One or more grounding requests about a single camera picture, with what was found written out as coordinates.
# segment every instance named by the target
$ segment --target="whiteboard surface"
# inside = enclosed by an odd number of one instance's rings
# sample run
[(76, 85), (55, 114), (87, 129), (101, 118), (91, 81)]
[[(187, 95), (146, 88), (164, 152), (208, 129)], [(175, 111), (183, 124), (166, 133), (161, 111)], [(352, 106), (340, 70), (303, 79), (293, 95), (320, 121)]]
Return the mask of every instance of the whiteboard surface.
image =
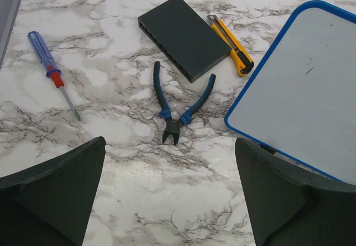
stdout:
[(356, 185), (356, 24), (302, 11), (227, 123)]

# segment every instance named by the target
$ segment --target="blue border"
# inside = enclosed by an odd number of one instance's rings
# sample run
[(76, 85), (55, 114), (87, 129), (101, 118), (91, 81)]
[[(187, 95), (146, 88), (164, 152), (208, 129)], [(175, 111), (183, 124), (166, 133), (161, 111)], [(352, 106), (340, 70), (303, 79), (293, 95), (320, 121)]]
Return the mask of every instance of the blue border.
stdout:
[[(280, 30), (279, 34), (277, 35), (276, 39), (273, 41), (272, 45), (270, 46), (270, 48), (267, 50), (265, 56), (262, 58), (262, 60), (260, 61), (260, 63), (258, 64), (256, 70), (253, 72), (253, 74), (251, 75), (250, 79), (248, 80), (248, 82), (246, 83), (246, 85), (244, 86), (244, 88), (242, 89), (241, 93), (238, 95), (237, 99), (235, 100), (235, 102), (233, 103), (233, 105), (231, 106), (231, 108), (229, 109), (228, 113), (226, 114), (225, 116), (225, 125), (244, 135), (245, 137), (248, 137), (249, 139), (252, 139), (256, 142), (258, 142), (259, 144), (262, 144), (262, 145), (265, 145), (265, 146), (268, 146), (268, 147), (271, 147), (270, 145), (262, 142), (262, 141), (259, 141), (258, 139), (252, 137), (252, 136), (249, 136), (247, 134), (245, 134), (244, 132), (241, 132), (240, 130), (236, 129), (236, 128), (233, 128), (230, 124), (229, 124), (229, 116), (231, 115), (232, 111), (235, 109), (235, 107), (237, 106), (237, 104), (239, 103), (239, 101), (242, 99), (243, 95), (246, 93), (247, 89), (249, 89), (249, 87), (251, 86), (252, 82), (255, 80), (256, 76), (258, 75), (258, 73), (261, 71), (261, 69), (263, 68), (263, 66), (265, 65), (266, 61), (268, 60), (268, 58), (272, 55), (273, 51), (275, 50), (275, 48), (277, 47), (277, 45), (279, 44), (279, 42), (281, 41), (281, 39), (283, 38), (283, 36), (285, 35), (285, 33), (288, 31), (289, 27), (292, 25), (292, 23), (294, 22), (294, 20), (297, 18), (297, 16), (302, 13), (304, 10), (306, 9), (309, 9), (309, 8), (320, 8), (320, 9), (323, 9), (329, 13), (332, 13), (340, 18), (343, 18), (343, 19), (346, 19), (347, 21), (350, 21), (350, 22), (353, 22), (353, 23), (356, 23), (356, 15), (355, 14), (352, 14), (348, 11), (345, 11), (341, 8), (338, 8), (334, 5), (331, 5), (327, 2), (324, 2), (324, 1), (321, 1), (321, 0), (314, 0), (314, 1), (308, 1), (308, 2), (305, 2), (303, 4), (301, 4), (299, 7), (297, 7), (293, 13), (290, 15), (290, 17), (288, 18), (287, 22), (285, 23), (285, 25), (283, 26), (283, 28)], [(283, 154), (284, 156), (287, 156), (288, 158), (294, 160), (294, 161), (297, 161), (315, 171), (318, 171), (319, 173), (323, 174), (323, 175), (326, 175), (328, 176), (329, 178), (332, 178), (332, 179), (335, 179), (335, 180), (339, 180), (323, 171), (320, 171), (319, 169), (315, 168), (315, 167), (312, 167), (300, 160), (298, 160), (297, 158), (294, 158), (292, 156), (290, 156), (289, 154), (286, 154), (278, 149), (274, 149), (276, 150), (277, 152)]]

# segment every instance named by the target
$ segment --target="pliers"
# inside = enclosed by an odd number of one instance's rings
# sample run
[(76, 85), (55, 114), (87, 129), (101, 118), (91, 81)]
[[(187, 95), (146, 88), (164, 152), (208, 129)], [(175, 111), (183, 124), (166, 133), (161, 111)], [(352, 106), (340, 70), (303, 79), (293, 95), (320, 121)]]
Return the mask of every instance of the pliers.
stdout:
[(160, 68), (161, 68), (161, 63), (159, 61), (156, 61), (155, 66), (154, 66), (154, 89), (156, 92), (158, 102), (161, 105), (161, 109), (162, 109), (160, 111), (159, 115), (165, 119), (166, 124), (167, 124), (166, 129), (163, 132), (162, 142), (164, 143), (166, 141), (167, 137), (170, 134), (172, 134), (174, 145), (177, 145), (177, 143), (179, 141), (179, 129), (183, 125), (188, 125), (192, 122), (193, 114), (196, 113), (202, 107), (202, 105), (205, 103), (205, 101), (209, 97), (209, 95), (212, 91), (212, 88), (214, 87), (216, 76), (213, 74), (210, 76), (209, 82), (207, 84), (207, 87), (206, 87), (203, 95), (198, 99), (198, 101), (193, 106), (191, 106), (188, 110), (186, 110), (180, 116), (179, 120), (175, 120), (172, 118), (171, 110), (169, 108), (169, 105), (168, 105), (166, 98), (163, 94), (163, 90), (161, 88)]

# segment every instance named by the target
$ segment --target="black rectangular box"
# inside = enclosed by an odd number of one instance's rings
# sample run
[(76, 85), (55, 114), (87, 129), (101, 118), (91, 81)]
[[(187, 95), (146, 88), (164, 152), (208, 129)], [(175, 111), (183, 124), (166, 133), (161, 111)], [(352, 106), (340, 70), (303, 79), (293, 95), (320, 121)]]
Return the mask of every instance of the black rectangular box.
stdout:
[(231, 51), (183, 0), (168, 0), (141, 15), (139, 26), (191, 83)]

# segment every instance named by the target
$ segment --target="white marble countertop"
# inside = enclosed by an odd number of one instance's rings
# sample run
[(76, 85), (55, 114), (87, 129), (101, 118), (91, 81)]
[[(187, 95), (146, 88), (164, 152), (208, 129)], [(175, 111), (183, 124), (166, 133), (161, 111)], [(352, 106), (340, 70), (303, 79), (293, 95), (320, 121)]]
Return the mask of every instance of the white marble countertop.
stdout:
[[(22, 0), (0, 73), (0, 176), (96, 137), (106, 160), (85, 237), (100, 245), (254, 245), (236, 167), (237, 134), (224, 116), (249, 76), (227, 58), (212, 95), (176, 147), (152, 86), (155, 61), (174, 116), (192, 105), (211, 72), (190, 84), (144, 35), (137, 17), (166, 0)], [(185, 0), (222, 18), (258, 63), (308, 0)], [(356, 0), (324, 0), (356, 13)], [(82, 122), (47, 80), (28, 40), (38, 31), (63, 72)]]

